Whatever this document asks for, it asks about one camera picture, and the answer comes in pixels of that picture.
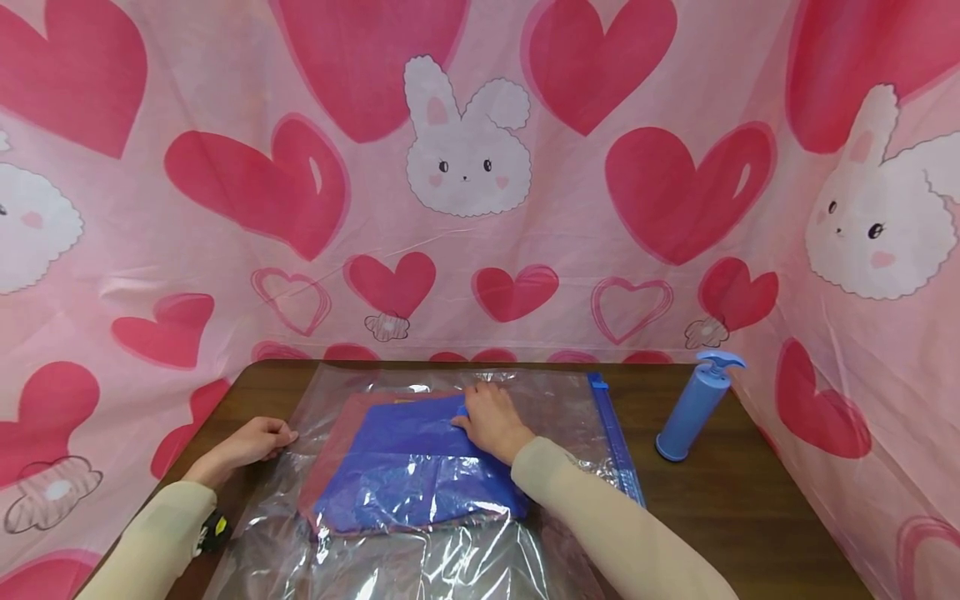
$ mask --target white bunny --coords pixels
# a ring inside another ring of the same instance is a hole
[[[40,281],[83,231],[80,213],[53,183],[0,163],[0,296]]]
[[[957,243],[947,200],[960,202],[960,132],[884,159],[897,101],[891,85],[868,92],[806,227],[813,272],[874,300],[916,292]]]
[[[403,80],[417,135],[407,179],[420,202],[458,217],[519,206],[530,191],[530,153],[508,130],[526,125],[527,92],[504,79],[487,82],[461,115],[450,79],[432,58],[410,59]]]

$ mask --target pink curtain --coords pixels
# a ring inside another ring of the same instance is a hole
[[[951,597],[958,63],[955,0],[0,0],[0,596],[253,361],[722,348],[870,590]]]

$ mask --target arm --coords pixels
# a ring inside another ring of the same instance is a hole
[[[516,484],[566,525],[626,600],[733,600],[730,584],[696,550],[626,494],[536,438],[513,464]]]
[[[77,600],[166,598],[193,560],[201,527],[216,505],[217,494],[199,483],[179,481],[161,490]]]
[[[166,598],[217,505],[213,490],[236,469],[275,458],[296,438],[282,420],[257,417],[219,443],[144,507],[77,600]]]
[[[453,424],[507,465],[514,482],[566,525],[627,600],[735,600],[730,584],[653,515],[559,446],[536,438],[510,396],[480,382],[465,390],[468,417]]]

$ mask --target wooden table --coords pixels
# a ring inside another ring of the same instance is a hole
[[[288,418],[317,364],[267,361],[247,368],[161,486],[180,479],[193,461],[252,417]],[[425,367],[414,363],[337,366]],[[434,364],[430,368],[463,366]],[[721,402],[690,457],[674,465],[657,454],[654,438],[689,378],[689,365],[571,365],[563,369],[603,373],[650,512],[710,561],[741,600],[871,598],[732,394]],[[266,468],[269,466],[247,468],[220,491],[220,506],[228,518],[235,521],[240,517]],[[208,555],[195,560],[168,597],[201,598],[220,558]]]

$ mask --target arm sleeve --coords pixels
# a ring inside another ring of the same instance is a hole
[[[666,525],[606,481],[536,438],[514,460],[514,482],[558,518],[625,600],[731,600],[730,584]]]
[[[163,600],[193,560],[217,494],[179,481],[154,496],[124,531],[77,600]]]

